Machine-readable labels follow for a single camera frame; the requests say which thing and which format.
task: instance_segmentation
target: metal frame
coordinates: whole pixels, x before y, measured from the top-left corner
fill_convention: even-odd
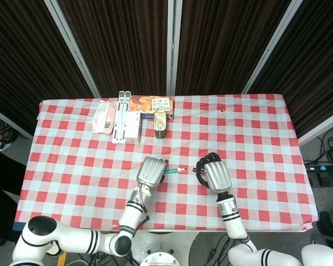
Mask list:
[[[166,94],[175,95],[178,72],[181,12],[183,0],[168,0],[168,36],[166,51]]]
[[[17,124],[15,124],[11,119],[7,118],[6,116],[4,116],[3,114],[0,113],[0,119],[4,122],[6,122],[7,124],[9,124],[11,127],[13,127],[14,129],[16,129],[18,132],[20,132],[23,136],[29,138],[30,140],[33,139],[33,136],[28,133],[25,129],[23,129],[22,127],[18,126]]]
[[[302,137],[299,138],[299,146],[302,146],[309,142],[310,140],[314,139],[315,137],[319,136],[323,132],[327,131],[328,129],[333,127],[333,116],[326,119],[322,123],[320,123],[315,128],[311,129],[309,132],[304,134]]]
[[[279,25],[277,26],[273,36],[271,37],[268,46],[266,46],[263,55],[261,56],[258,64],[256,65],[252,75],[250,76],[247,84],[245,85],[242,94],[248,93],[249,89],[253,85],[255,79],[258,77],[259,73],[263,69],[266,61],[268,60],[269,56],[273,52],[275,46],[278,44],[282,34],[284,33],[285,29],[290,24],[292,18],[294,17],[295,13],[299,9],[300,5],[302,4],[303,0],[292,0],[289,6],[287,7],[287,10],[282,17]]]
[[[65,19],[65,16],[57,2],[57,0],[44,0],[49,12],[51,13],[55,24],[57,25],[69,51],[71,52],[80,72],[82,73],[85,81],[87,82],[92,94],[95,98],[101,98],[101,95],[96,87],[90,70],[80,52],[79,46],[75,41],[73,33]]]

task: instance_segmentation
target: table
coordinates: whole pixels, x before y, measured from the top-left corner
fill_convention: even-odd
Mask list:
[[[167,175],[148,203],[144,229],[224,230],[216,195],[198,184],[196,162],[216,152],[250,231],[304,231],[317,210],[296,133],[277,94],[176,96],[165,139],[143,120],[139,145],[92,133],[100,99],[46,100],[16,214],[15,229],[37,215],[74,227],[118,230],[146,156],[187,168]]]

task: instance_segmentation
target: label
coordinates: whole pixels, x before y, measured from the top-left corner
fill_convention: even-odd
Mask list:
[[[154,98],[152,100],[152,110],[163,110],[163,111],[170,111],[170,100],[169,98]]]

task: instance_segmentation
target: black curtain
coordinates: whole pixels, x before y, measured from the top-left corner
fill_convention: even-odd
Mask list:
[[[176,95],[241,93],[290,0],[183,0]]]
[[[333,1],[303,1],[249,93],[283,94],[298,137],[333,115]]]
[[[59,0],[103,97],[165,95],[168,0]]]
[[[44,2],[0,0],[0,112],[33,134],[42,100],[92,96]]]

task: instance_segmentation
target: cardboard box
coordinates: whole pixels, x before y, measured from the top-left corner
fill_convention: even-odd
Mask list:
[[[173,98],[167,96],[132,95],[129,110],[140,111],[144,119],[153,119],[155,111],[164,110],[166,118],[173,119],[174,101]]]
[[[140,111],[127,112],[127,122],[124,138],[126,143],[138,144],[140,140],[140,131],[142,129],[142,118]]]

